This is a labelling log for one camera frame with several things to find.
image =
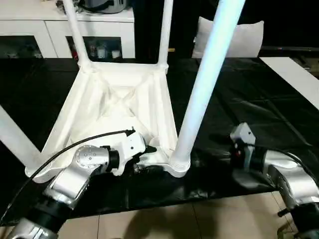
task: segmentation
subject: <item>table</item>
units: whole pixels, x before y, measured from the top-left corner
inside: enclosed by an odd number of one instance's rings
[[[197,70],[194,59],[170,63],[167,83],[177,132]],[[71,59],[0,61],[0,104],[39,149],[77,71]],[[240,122],[249,124],[258,144],[289,150],[319,177],[318,120],[317,108],[260,59],[226,59],[195,142],[188,173],[183,178],[173,178],[156,169],[135,174],[128,167],[121,177],[95,176],[72,216],[273,191],[259,174],[229,166],[226,136]],[[0,153],[3,172],[10,170],[10,174],[0,174],[3,213],[26,177],[23,165],[3,145]],[[26,188],[3,225],[16,224],[45,186],[33,183]]]

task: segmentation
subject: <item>white cabinet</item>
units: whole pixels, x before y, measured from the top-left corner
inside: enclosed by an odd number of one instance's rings
[[[95,42],[102,44],[111,58],[113,50],[120,52],[123,58],[135,58],[132,8],[116,14],[82,12],[76,17],[87,49]],[[24,38],[12,40],[8,36]],[[41,52],[44,58],[71,58],[75,49],[71,53],[73,40],[70,36],[67,17],[55,6],[54,0],[1,0],[0,53],[3,49],[12,48],[5,47],[8,42],[9,45],[16,42],[23,46],[25,41],[27,45],[30,42],[35,45],[35,51]]]
[[[45,21],[49,35],[59,58],[71,58],[72,38],[67,21]],[[135,58],[134,23],[79,21],[81,35],[90,55],[90,45],[105,44],[109,55],[119,50],[123,58]]]
[[[32,57],[39,53],[43,58],[57,57],[42,20],[0,20],[0,53],[2,58],[28,54]]]

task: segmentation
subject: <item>black plastic sheet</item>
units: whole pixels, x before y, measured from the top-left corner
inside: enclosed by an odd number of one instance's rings
[[[37,64],[30,79],[41,74],[41,71],[45,76],[52,75],[52,79],[57,76],[61,78],[63,75],[66,82],[61,83],[64,89],[61,92],[65,94],[68,91],[70,82],[74,80],[73,74],[77,72],[71,60],[63,64],[59,60],[45,60]],[[197,69],[198,63],[193,59],[170,63],[167,83],[178,132]],[[36,97],[43,95],[33,94],[32,97],[34,99],[29,100],[36,104]],[[57,98],[56,103],[52,103],[52,97]],[[49,100],[41,99],[41,104],[45,104],[47,109],[60,109],[60,97],[52,93]],[[53,126],[57,114],[58,111],[45,117],[45,121],[52,122],[50,127]],[[133,165],[128,165],[121,177],[111,174],[97,175],[92,178],[90,187],[73,216],[82,217],[273,191],[274,188],[268,185],[261,175],[246,173],[229,166],[230,145],[227,136],[240,122],[249,124],[258,144],[294,153],[319,177],[319,149],[316,148],[319,143],[319,125],[316,125],[318,119],[318,110],[260,60],[226,59],[199,130],[188,173],[183,178],[174,178],[158,168],[137,172]],[[42,138],[47,137],[50,127],[42,133]],[[16,160],[13,155],[7,156],[7,159],[10,157],[11,160]],[[1,211],[24,179],[23,167],[17,167],[16,174],[19,176],[6,182],[8,195],[0,199]],[[16,223],[36,201],[44,186],[30,185],[19,199],[18,205],[14,205],[4,224]]]

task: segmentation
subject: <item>floor tile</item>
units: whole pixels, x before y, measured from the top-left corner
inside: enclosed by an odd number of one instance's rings
[[[0,239],[5,239],[12,229],[13,227],[0,227]]]
[[[100,216],[98,239],[199,239],[191,204]]]
[[[59,232],[59,239],[96,239],[99,216],[67,220]]]
[[[283,198],[281,197],[280,193],[279,193],[278,191],[276,191],[276,192],[272,192],[272,194],[273,194],[273,197],[275,198],[275,200],[277,201],[277,203],[278,203],[278,205],[279,205],[279,207],[280,207],[280,210],[285,209],[285,208],[286,208],[286,205],[285,205],[285,203],[284,203],[284,201],[283,201]],[[291,228],[294,232],[297,233],[297,232],[298,232],[298,229],[297,229],[297,227],[296,227],[296,225],[295,225],[295,223],[294,223],[294,220],[293,220],[293,217],[291,216],[291,214],[290,214],[290,213],[287,213],[287,214],[285,215],[285,217],[286,217],[287,221],[288,221],[289,224],[290,224],[290,228]]]
[[[271,193],[194,203],[194,209],[202,239],[276,239],[287,224]]]

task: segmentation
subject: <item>black cable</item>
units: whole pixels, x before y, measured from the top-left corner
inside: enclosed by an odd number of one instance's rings
[[[20,189],[18,190],[18,192],[15,194],[15,196],[13,197],[13,199],[11,200],[11,202],[8,204],[4,214],[2,215],[1,219],[0,219],[0,225],[4,219],[4,217],[6,216],[6,214],[8,213],[8,211],[10,210],[11,206],[15,203],[17,197],[20,195],[20,193],[23,191],[23,189],[33,180],[33,178],[35,178],[35,176],[40,173],[47,165],[49,165],[54,159],[56,159],[58,156],[60,156],[61,154],[63,154],[64,152],[68,151],[71,148],[74,148],[75,146],[85,143],[87,141],[90,141],[92,139],[96,139],[96,138],[100,138],[100,137],[105,137],[105,136],[110,136],[110,135],[114,135],[114,134],[120,134],[120,133],[125,133],[127,136],[130,135],[132,133],[133,130],[121,130],[121,131],[114,131],[114,132],[109,132],[109,133],[103,133],[103,134],[99,134],[96,136],[92,136],[92,137],[88,137],[85,138],[83,140],[80,140],[76,143],[73,143],[69,146],[67,146],[66,148],[62,149],[61,151],[57,152],[55,155],[53,155],[51,158],[49,158],[45,163],[43,163],[26,181],[25,183],[20,187]]]
[[[245,143],[245,145],[252,146],[252,147],[259,147],[259,148],[263,148],[263,149],[266,149],[266,150],[275,151],[275,152],[282,153],[282,154],[292,158],[296,163],[300,164],[300,166],[302,168],[304,168],[305,172],[307,174],[309,174],[309,176],[312,177],[312,179],[316,183],[317,187],[319,186],[318,181],[316,180],[316,177],[312,174],[311,170],[298,157],[294,156],[293,154],[288,153],[288,152],[286,152],[284,150],[281,150],[281,149],[267,147],[267,146],[261,146],[261,145],[257,145],[257,144],[253,144],[253,143]]]

